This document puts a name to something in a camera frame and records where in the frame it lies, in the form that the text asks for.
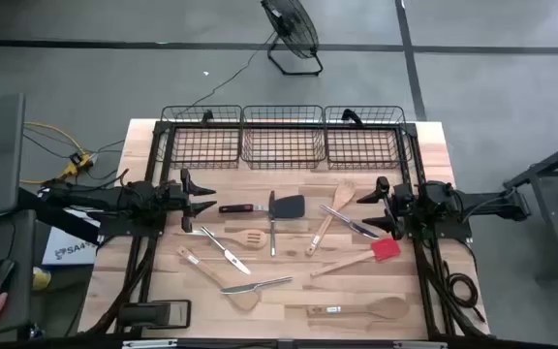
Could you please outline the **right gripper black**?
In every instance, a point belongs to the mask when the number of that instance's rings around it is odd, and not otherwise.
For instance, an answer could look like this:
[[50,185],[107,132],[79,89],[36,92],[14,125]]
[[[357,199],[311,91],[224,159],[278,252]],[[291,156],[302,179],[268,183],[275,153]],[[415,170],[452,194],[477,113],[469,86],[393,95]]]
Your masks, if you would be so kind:
[[[378,176],[375,189],[356,200],[358,204],[376,204],[388,197],[389,182],[385,176]],[[390,198],[390,212],[385,210],[382,217],[365,218],[363,223],[377,227],[391,234],[394,240],[403,238],[406,227],[422,229],[425,227],[424,203],[421,199],[423,185],[398,184],[393,187]]]

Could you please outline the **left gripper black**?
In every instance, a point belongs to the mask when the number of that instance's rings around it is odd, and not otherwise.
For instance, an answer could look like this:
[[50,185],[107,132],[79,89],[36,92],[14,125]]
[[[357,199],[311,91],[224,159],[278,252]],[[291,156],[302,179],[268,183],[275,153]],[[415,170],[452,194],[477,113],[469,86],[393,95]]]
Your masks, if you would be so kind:
[[[188,169],[180,170],[180,180],[182,191],[188,195],[206,196],[216,193],[215,190],[203,188],[195,184]],[[182,210],[181,229],[185,233],[191,233],[193,231],[191,220],[207,208],[216,205],[217,202],[190,203],[183,208],[181,185],[175,180],[168,180],[160,183],[155,188],[155,216],[162,217],[169,212]]]

